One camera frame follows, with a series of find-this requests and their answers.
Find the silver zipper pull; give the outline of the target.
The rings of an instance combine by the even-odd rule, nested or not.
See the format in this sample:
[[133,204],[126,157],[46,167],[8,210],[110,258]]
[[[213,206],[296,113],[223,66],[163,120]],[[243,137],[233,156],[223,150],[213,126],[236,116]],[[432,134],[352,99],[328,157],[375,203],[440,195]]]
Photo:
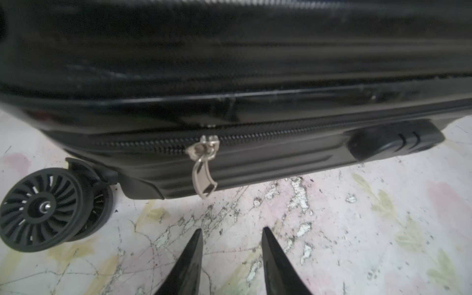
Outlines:
[[209,198],[218,186],[211,176],[208,163],[216,158],[219,149],[220,140],[216,135],[202,135],[199,142],[186,149],[186,154],[194,161],[192,184],[195,192],[202,199]]

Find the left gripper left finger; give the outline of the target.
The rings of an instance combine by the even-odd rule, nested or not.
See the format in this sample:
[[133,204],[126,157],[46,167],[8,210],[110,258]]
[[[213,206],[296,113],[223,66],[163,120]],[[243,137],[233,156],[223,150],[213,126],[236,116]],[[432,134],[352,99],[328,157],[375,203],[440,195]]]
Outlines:
[[199,293],[203,245],[202,230],[197,229],[155,295],[197,295]]

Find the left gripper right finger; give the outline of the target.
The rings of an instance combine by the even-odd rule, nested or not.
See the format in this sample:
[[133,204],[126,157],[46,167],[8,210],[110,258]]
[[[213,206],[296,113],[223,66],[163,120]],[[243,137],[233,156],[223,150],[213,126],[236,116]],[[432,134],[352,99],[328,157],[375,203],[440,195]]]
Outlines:
[[268,295],[311,295],[269,227],[263,229],[262,251]]

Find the black ribbed hard-shell suitcase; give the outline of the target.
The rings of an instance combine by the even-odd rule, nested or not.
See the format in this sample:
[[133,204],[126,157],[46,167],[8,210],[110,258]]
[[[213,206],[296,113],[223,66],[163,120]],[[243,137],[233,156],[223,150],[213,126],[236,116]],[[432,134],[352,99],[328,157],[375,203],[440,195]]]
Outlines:
[[37,252],[135,200],[404,156],[472,111],[470,1],[2,1],[1,109],[68,153],[16,183],[1,239]]

